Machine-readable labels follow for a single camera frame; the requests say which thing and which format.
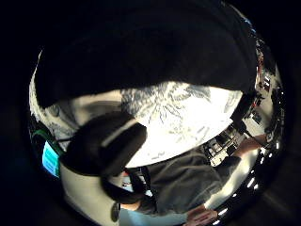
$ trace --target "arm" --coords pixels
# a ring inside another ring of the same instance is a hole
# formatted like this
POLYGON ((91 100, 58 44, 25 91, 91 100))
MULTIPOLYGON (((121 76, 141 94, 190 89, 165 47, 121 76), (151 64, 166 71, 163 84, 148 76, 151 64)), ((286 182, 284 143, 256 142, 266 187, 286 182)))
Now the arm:
MULTIPOLYGON (((255 136, 260 143, 266 144, 266 135, 255 136)), ((232 173, 235 171, 236 167, 240 163, 243 155, 245 153, 252 152, 261 147, 261 144, 256 142, 253 138, 244 139, 243 142, 238 146, 237 150, 230 157, 226 157, 224 161, 218 165, 215 170, 220 175, 223 184, 225 184, 232 173)))
POLYGON ((217 218, 217 212, 208 210, 204 204, 187 212, 187 222, 183 226, 204 226, 217 218))
POLYGON ((156 201, 153 197, 145 195, 144 198, 133 204, 121 204, 121 208, 139 212, 145 215, 157 214, 156 201))

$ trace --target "ceiling light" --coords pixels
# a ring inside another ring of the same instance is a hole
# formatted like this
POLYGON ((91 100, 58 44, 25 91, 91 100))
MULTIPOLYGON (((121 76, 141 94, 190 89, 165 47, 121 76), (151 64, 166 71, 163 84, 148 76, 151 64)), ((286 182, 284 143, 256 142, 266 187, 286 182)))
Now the ceiling light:
POLYGON ((250 182, 247 184, 246 187, 251 187, 254 181, 255 181, 255 177, 253 177, 253 178, 250 180, 250 182))
POLYGON ((218 219, 217 221, 215 221, 214 223, 213 223, 213 225, 216 225, 216 224, 218 224, 220 222, 220 220, 218 219))
POLYGON ((265 151, 266 151, 266 150, 265 150, 264 148, 261 148, 261 153, 262 153, 262 154, 265 154, 265 151))
POLYGON ((221 212, 218 213, 219 216, 222 216, 223 214, 225 214, 228 211, 228 208, 223 209, 221 212))

